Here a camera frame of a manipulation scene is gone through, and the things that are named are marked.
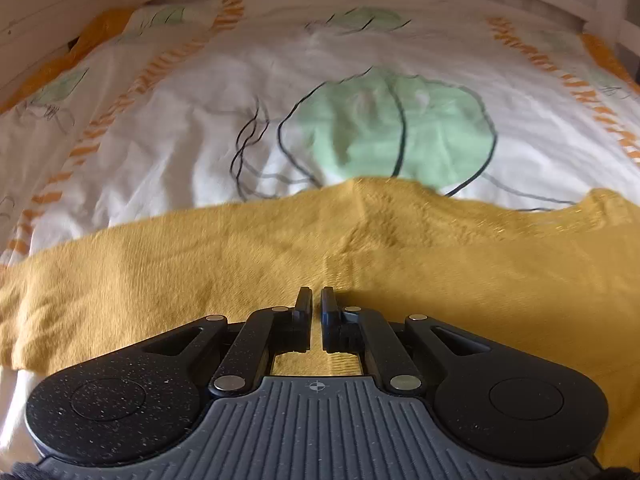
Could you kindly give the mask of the mustard yellow knitted sweater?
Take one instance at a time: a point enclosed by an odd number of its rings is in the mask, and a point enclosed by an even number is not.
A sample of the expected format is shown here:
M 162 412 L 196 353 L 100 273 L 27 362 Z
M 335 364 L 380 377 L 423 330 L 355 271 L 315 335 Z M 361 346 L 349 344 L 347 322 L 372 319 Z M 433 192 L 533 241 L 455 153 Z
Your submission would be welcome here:
M 610 406 L 600 462 L 638 466 L 639 208 L 602 188 L 521 212 L 358 179 L 114 226 L 2 269 L 1 363 L 49 375 L 209 313 L 290 304 L 303 286 L 579 370 Z

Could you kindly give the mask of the white leaf-print duvet cover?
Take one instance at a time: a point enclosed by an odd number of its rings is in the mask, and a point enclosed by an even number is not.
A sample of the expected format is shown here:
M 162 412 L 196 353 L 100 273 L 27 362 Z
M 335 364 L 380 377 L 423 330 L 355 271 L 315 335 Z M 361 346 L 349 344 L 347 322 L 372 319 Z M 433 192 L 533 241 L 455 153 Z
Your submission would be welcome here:
M 639 208 L 639 90 L 597 40 L 446 0 L 213 0 L 119 13 L 1 116 L 1 271 L 174 211 L 358 179 L 521 212 Z M 1 466 L 48 375 L 1 363 Z

